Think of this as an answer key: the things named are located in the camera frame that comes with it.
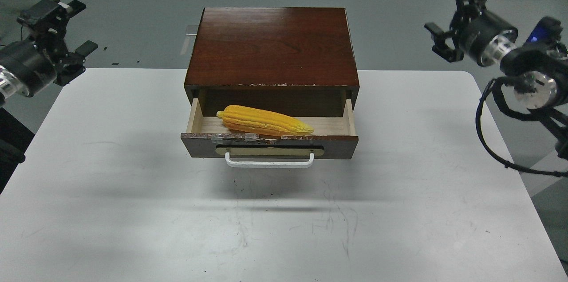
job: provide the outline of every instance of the wooden drawer box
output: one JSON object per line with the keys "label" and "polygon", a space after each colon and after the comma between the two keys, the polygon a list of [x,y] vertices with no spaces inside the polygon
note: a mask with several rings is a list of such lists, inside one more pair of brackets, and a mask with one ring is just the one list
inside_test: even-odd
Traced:
{"label": "wooden drawer box", "polygon": [[[359,137],[353,108],[359,78],[343,8],[205,8],[185,80],[191,102],[181,139],[192,157],[350,159]],[[298,117],[304,136],[227,129],[228,105]]]}

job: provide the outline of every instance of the yellow corn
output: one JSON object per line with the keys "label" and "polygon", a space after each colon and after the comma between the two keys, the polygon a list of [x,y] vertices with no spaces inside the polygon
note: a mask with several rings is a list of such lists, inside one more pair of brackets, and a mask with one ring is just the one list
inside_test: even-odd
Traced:
{"label": "yellow corn", "polygon": [[230,105],[225,111],[218,111],[217,117],[229,129],[265,135],[307,135],[314,128],[302,121],[268,110]]}

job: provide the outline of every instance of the white metal handle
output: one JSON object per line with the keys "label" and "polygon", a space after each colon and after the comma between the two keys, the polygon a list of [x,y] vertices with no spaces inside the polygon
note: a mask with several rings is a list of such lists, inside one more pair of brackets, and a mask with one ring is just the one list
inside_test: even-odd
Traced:
{"label": "white metal handle", "polygon": [[310,153],[308,161],[233,161],[231,152],[227,151],[225,161],[235,168],[307,168],[314,163],[314,153]]}

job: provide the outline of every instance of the wood grain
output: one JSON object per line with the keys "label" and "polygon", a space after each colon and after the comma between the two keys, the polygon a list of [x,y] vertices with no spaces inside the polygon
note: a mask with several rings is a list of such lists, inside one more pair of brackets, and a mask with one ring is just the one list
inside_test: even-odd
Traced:
{"label": "wood grain", "polygon": [[357,68],[344,8],[205,8],[185,86],[349,90]]}

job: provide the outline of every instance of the open drawer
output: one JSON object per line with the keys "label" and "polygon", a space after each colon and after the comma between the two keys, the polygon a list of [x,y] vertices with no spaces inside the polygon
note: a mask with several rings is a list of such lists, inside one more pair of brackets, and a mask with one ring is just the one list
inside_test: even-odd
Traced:
{"label": "open drawer", "polygon": [[[279,94],[287,94],[282,101]],[[310,100],[298,102],[304,94]],[[207,90],[193,98],[186,133],[181,139],[192,157],[306,157],[351,159],[359,137],[355,132],[353,105],[342,90],[309,93],[297,90]],[[230,104],[272,110],[296,117],[314,127],[311,135],[259,135],[229,130],[215,116]]]}

